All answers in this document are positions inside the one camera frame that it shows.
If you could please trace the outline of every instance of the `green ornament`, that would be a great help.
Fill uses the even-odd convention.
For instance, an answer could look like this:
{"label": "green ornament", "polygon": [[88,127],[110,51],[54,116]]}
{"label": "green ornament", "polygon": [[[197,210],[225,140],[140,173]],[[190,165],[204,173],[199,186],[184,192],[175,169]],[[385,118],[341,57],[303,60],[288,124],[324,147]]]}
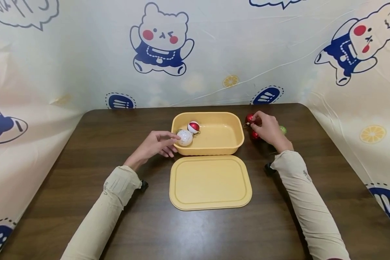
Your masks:
{"label": "green ornament", "polygon": [[286,135],[287,130],[286,130],[286,128],[285,128],[284,126],[280,126],[280,130],[282,131],[282,133],[283,133],[284,135]]}

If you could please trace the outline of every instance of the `brown table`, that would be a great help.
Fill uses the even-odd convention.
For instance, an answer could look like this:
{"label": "brown table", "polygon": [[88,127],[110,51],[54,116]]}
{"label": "brown table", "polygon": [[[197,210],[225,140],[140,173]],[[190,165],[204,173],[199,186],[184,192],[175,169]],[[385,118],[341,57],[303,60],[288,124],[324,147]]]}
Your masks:
{"label": "brown table", "polygon": [[[110,172],[151,130],[170,130],[181,112],[227,111],[241,121],[256,110],[274,115],[307,163],[353,260],[390,260],[390,221],[310,111],[301,104],[93,110],[86,113],[10,237],[1,260],[59,259],[99,197]],[[138,171],[149,183],[135,192],[102,259],[311,259],[277,178],[263,166],[274,159],[265,143],[246,138],[234,154],[250,176],[253,197],[243,208],[179,211],[169,200],[175,159],[155,156]]]}

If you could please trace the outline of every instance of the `container lid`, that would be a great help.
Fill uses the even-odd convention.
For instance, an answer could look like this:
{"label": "container lid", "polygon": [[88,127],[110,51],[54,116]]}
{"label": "container lid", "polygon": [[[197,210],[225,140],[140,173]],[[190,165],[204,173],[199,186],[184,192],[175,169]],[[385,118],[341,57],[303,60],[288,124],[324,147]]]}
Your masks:
{"label": "container lid", "polygon": [[182,211],[239,208],[250,202],[252,188],[236,156],[183,157],[170,170],[169,197]]}

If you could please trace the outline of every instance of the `white glitter ornament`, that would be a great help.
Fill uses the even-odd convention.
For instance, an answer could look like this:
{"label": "white glitter ornament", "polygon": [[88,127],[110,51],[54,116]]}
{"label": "white glitter ornament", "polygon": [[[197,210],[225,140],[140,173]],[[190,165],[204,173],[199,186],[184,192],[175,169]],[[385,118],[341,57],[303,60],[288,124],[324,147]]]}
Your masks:
{"label": "white glitter ornament", "polygon": [[177,135],[181,138],[178,140],[178,145],[187,147],[192,143],[192,133],[188,130],[179,129]]}
{"label": "white glitter ornament", "polygon": [[198,134],[199,133],[199,124],[197,121],[190,121],[188,124],[188,131],[192,134]]}

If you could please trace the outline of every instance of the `beige sleeve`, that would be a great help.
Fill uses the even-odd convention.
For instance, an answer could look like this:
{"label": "beige sleeve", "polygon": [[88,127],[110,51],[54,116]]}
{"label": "beige sleeve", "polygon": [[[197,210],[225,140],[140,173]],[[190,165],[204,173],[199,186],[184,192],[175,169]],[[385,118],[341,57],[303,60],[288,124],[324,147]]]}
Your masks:
{"label": "beige sleeve", "polygon": [[104,190],[85,216],[62,260],[98,260],[118,217],[135,189],[141,187],[137,174],[128,166],[119,166],[108,176]]}
{"label": "beige sleeve", "polygon": [[288,191],[313,259],[349,260],[337,225],[313,185],[299,153],[284,151],[275,157],[271,167],[279,172]]}

